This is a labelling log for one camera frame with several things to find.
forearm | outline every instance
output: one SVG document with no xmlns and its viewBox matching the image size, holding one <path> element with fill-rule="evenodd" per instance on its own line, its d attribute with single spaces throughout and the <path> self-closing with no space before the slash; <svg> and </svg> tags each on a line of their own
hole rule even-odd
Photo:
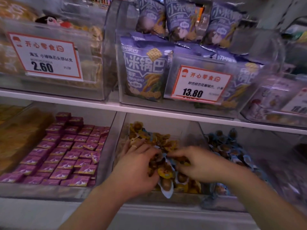
<svg viewBox="0 0 307 230">
<path fill-rule="evenodd" d="M 59 230 L 107 229 L 124 202 L 122 191 L 117 190 L 113 181 L 107 179 L 92 190 Z"/>
<path fill-rule="evenodd" d="M 234 166 L 224 183 L 242 202 L 261 229 L 307 229 L 306 216 L 282 199 L 248 169 Z"/>
</svg>

price tag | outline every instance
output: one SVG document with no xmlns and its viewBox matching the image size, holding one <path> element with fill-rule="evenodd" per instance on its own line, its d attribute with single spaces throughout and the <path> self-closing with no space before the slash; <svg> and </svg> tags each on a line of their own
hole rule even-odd
<svg viewBox="0 0 307 230">
<path fill-rule="evenodd" d="M 215 103 L 222 95 L 231 77 L 229 74 L 181 65 L 171 97 Z"/>
<path fill-rule="evenodd" d="M 295 114 L 307 114 L 307 88 L 303 88 L 294 98 L 292 98 L 283 108 L 283 112 Z"/>
<path fill-rule="evenodd" d="M 83 81 L 73 42 L 8 32 L 28 76 Z"/>
</svg>

stack of purple boxes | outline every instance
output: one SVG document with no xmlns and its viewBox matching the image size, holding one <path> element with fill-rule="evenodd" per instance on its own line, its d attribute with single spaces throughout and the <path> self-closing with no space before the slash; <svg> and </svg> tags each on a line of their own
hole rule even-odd
<svg viewBox="0 0 307 230">
<path fill-rule="evenodd" d="M 84 125 L 82 117 L 59 112 L 42 141 L 0 182 L 94 186 L 110 127 Z"/>
</svg>

person's right hand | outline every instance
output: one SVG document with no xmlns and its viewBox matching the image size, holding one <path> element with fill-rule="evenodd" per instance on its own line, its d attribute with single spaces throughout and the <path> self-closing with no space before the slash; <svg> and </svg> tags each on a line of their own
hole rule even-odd
<svg viewBox="0 0 307 230">
<path fill-rule="evenodd" d="M 174 159 L 181 156 L 187 157 L 191 162 L 191 166 L 178 163 L 176 169 L 196 181 L 205 183 L 225 183 L 241 167 L 213 152 L 195 146 L 169 152 L 167 156 L 173 157 Z"/>
</svg>

white shelf edge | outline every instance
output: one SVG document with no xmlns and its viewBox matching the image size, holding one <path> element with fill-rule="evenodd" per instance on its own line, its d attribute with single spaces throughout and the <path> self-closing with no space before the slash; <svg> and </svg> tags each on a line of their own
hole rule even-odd
<svg viewBox="0 0 307 230">
<path fill-rule="evenodd" d="M 137 114 L 167 117 L 167 118 L 174 118 L 174 119 L 191 120 L 191 121 L 197 121 L 197 122 L 223 124 L 223 125 L 229 125 L 229 126 L 234 126 L 234 127 L 247 127 L 247 128 L 253 128 L 253 129 L 260 129 L 260 130 L 279 131 L 279 132 L 307 135 L 307 129 L 303 130 L 303 129 L 297 129 L 297 128 L 286 127 L 286 126 L 285 127 L 271 126 L 271 125 L 265 125 L 261 123 L 250 123 L 250 122 L 244 122 L 240 120 L 230 120 L 230 119 L 225 119 L 222 117 L 215 117 L 215 116 L 205 116 L 205 115 L 191 114 L 191 113 L 185 113 L 185 112 L 168 111 L 168 110 L 157 109 L 157 108 L 146 108 L 146 107 L 141 107 L 141 106 L 123 105 L 119 103 L 117 91 L 111 93 L 109 99 L 106 102 L 78 99 L 78 98 L 71 98 L 71 97 L 63 97 L 63 96 L 56 96 L 56 95 L 47 95 L 47 94 L 40 94 L 40 93 L 33 93 L 33 92 L 7 90 L 7 89 L 0 89 L 0 96 L 39 101 L 39 102 L 49 102 L 49 103 L 80 106 L 80 107 L 87 107 L 87 108 L 119 111 L 119 112 L 137 113 Z"/>
</svg>

